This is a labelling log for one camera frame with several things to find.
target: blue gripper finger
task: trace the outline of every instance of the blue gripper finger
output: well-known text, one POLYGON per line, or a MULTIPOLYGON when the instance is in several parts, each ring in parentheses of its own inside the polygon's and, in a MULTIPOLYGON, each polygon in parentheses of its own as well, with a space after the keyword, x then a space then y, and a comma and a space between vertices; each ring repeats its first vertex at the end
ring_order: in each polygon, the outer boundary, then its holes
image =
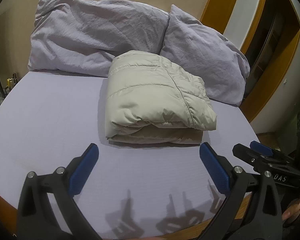
POLYGON ((206 167, 210 177, 213 180, 213 183, 216 185, 218 191, 221 194, 229 196, 231 193, 230 189, 230 177, 227 172, 224 170, 222 165, 217 159, 217 154, 205 143, 200 145, 200 159, 204 166, 206 167))
POLYGON ((84 184, 86 183, 94 165, 96 165, 99 158, 98 146, 93 143, 90 144, 82 157, 82 160, 69 179, 68 194, 70 196, 80 194, 81 190, 83 189, 84 184))
POLYGON ((252 141, 250 143, 250 149, 266 157, 270 157, 273 155, 271 148, 264 146, 263 144, 256 141, 252 141))

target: bed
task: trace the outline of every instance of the bed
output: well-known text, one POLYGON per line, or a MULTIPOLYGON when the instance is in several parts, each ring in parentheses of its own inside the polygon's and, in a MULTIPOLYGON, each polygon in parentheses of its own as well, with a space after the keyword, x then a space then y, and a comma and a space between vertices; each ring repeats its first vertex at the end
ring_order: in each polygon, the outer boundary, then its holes
MULTIPOLYGON (((90 143, 100 157, 75 201, 103 238, 164 235, 210 219, 224 196, 199 158, 199 146, 109 143, 104 135, 107 78, 61 71, 29 72, 0 106, 0 196, 15 208, 29 171, 52 173, 90 143)), ((232 147, 258 141, 238 107, 212 101, 217 130, 205 131, 219 155, 252 167, 232 147)), ((61 228, 69 231, 53 195, 61 228)))

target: pillow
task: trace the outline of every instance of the pillow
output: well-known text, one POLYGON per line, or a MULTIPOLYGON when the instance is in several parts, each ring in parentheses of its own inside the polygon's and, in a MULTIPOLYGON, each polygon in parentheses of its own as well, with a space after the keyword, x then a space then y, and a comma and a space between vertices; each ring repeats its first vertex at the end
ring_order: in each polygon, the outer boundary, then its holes
POLYGON ((240 105, 250 71, 246 57, 225 36, 175 5, 160 55, 201 77, 209 98, 240 105))
POLYGON ((106 77, 112 59, 127 51, 159 54, 168 20, 128 0, 39 0, 28 69, 106 77))

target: wrinkled fabric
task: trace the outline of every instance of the wrinkled fabric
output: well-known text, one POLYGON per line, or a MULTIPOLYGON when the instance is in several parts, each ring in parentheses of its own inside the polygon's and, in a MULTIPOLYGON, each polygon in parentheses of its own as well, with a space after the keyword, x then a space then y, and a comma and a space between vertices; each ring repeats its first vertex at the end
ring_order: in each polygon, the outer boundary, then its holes
POLYGON ((39 0, 29 70, 106 77, 129 50, 159 54, 168 13, 128 0, 39 0))
POLYGON ((217 116, 202 78, 156 54, 129 51, 109 70, 106 137, 128 143, 198 144, 217 116))
POLYGON ((160 55, 201 77, 209 98, 240 105, 250 71, 246 57, 222 34, 175 5, 160 55))

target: beige down jacket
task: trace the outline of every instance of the beige down jacket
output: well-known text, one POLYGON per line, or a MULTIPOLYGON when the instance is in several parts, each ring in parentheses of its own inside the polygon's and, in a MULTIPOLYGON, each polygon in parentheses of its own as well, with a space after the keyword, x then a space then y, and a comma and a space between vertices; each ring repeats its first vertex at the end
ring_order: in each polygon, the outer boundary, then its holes
POLYGON ((165 57, 129 51, 108 75, 105 131, 112 141, 198 144, 217 116, 202 78, 165 57))

